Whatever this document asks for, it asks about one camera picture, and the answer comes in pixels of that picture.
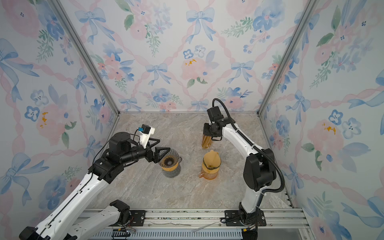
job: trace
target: floral wallpaper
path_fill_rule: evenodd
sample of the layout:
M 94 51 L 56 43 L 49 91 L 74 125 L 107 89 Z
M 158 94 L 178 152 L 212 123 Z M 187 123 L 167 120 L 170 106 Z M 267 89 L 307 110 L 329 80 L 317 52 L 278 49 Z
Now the floral wallpaper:
M 45 0 L 0 1 L 0 239 L 80 183 L 115 114 Z
M 61 3 L 118 108 L 137 112 L 204 111 L 216 97 L 257 110 L 306 2 Z
M 317 240 L 384 239 L 383 9 L 318 1 L 261 113 Z

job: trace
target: black mounting plate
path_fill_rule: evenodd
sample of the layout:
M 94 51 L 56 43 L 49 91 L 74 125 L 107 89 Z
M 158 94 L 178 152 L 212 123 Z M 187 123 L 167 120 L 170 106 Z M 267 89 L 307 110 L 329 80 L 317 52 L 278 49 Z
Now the black mounting plate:
M 237 220 L 235 220 L 235 221 L 231 221 L 229 223 L 226 223 L 227 227 L 237 227 L 237 226 L 243 227 L 244 226 L 240 222 L 238 210 L 225 210 L 224 214 L 225 214 L 225 218 L 221 218 L 221 220 L 225 219 L 226 221 L 228 221 L 230 219 L 237 218 Z M 266 226 L 264 212 L 260 209 L 259 209 L 258 215 L 257 215 L 257 222 L 258 222 L 258 226 L 263 226 L 263 227 Z
M 129 210 L 131 212 L 131 218 L 133 219 L 128 223 L 128 226 L 131 227 L 142 227 L 144 226 L 145 220 L 145 210 Z M 119 226 L 117 223 L 112 224 L 111 226 Z

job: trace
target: metal corner post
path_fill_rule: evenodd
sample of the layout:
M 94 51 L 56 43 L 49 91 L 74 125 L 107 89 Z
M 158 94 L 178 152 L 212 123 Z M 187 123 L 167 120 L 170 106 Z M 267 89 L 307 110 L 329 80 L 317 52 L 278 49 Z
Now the metal corner post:
M 289 60 L 292 57 L 293 52 L 296 49 L 297 43 L 300 40 L 300 37 L 303 35 L 303 32 L 305 31 L 312 14 L 315 10 L 315 7 L 318 3 L 318 0 L 308 0 L 308 3 L 303 11 L 302 17 L 300 19 L 299 24 L 297 25 L 296 30 L 294 31 L 292 35 L 291 42 L 289 43 L 287 49 L 285 50 L 283 57 L 281 59 L 281 62 L 279 64 L 279 67 L 276 71 L 276 74 L 274 75 L 271 84 L 269 85 L 265 96 L 263 98 L 263 102 L 260 105 L 260 108 L 258 110 L 258 115 L 261 116 L 262 112 L 265 110 L 266 106 L 268 105 L 268 101 L 271 98 L 274 89 L 276 88 L 276 85 L 278 84 L 281 76 L 283 75 L 283 71 L 286 68 L 286 66 L 289 63 Z
M 64 7 L 62 6 L 60 0 L 51 0 L 48 1 L 49 5 L 55 12 L 55 14 L 60 19 L 61 23 L 63 24 L 65 30 L 70 35 L 71 39 L 73 40 L 74 45 L 76 46 L 76 49 L 79 51 L 80 56 L 83 58 L 87 68 L 92 74 L 93 79 L 95 80 L 96 84 L 100 88 L 101 92 L 104 94 L 105 99 L 107 100 L 108 104 L 111 106 L 112 110 L 114 111 L 115 115 L 119 115 L 119 109 L 115 102 L 113 101 L 113 98 L 111 94 L 109 93 L 107 87 L 105 86 L 103 80 L 100 78 L 99 73 L 95 67 L 95 65 L 92 63 L 92 59 L 89 56 L 87 50 L 85 49 L 85 46 L 80 40 L 79 35 L 77 34 L 76 30 L 74 29 L 74 26 L 69 19 L 67 13 L 64 10 Z

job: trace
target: marble countertop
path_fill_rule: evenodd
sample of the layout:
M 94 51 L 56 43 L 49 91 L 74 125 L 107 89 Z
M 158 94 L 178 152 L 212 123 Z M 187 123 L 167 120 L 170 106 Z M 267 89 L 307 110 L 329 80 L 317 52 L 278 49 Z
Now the marble countertop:
M 256 114 L 231 114 L 233 119 L 253 141 L 267 147 Z M 243 179 L 245 160 L 226 139 L 213 142 L 202 149 L 205 113 L 129 113 L 121 114 L 115 132 L 134 133 L 142 124 L 153 126 L 152 135 L 161 139 L 157 146 L 171 147 L 183 158 L 181 172 L 174 178 L 163 174 L 159 164 L 145 159 L 124 169 L 88 206 L 105 208 L 119 199 L 131 208 L 237 208 L 243 199 L 246 184 Z M 213 180 L 199 178 L 202 159 L 211 149 L 222 159 L 218 176 Z M 271 187 L 280 185 L 279 178 Z M 262 208 L 286 208 L 285 192 L 268 193 Z

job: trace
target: wall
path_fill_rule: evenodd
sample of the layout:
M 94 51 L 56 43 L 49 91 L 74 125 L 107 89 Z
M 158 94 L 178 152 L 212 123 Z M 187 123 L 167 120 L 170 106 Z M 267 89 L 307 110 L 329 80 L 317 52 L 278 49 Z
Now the wall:
M 115 115 L 44 0 L 0 7 L 0 239 L 18 239 L 79 184 Z
M 384 239 L 383 9 L 320 0 L 262 112 L 317 240 Z
M 121 110 L 255 111 L 306 2 L 61 3 Z

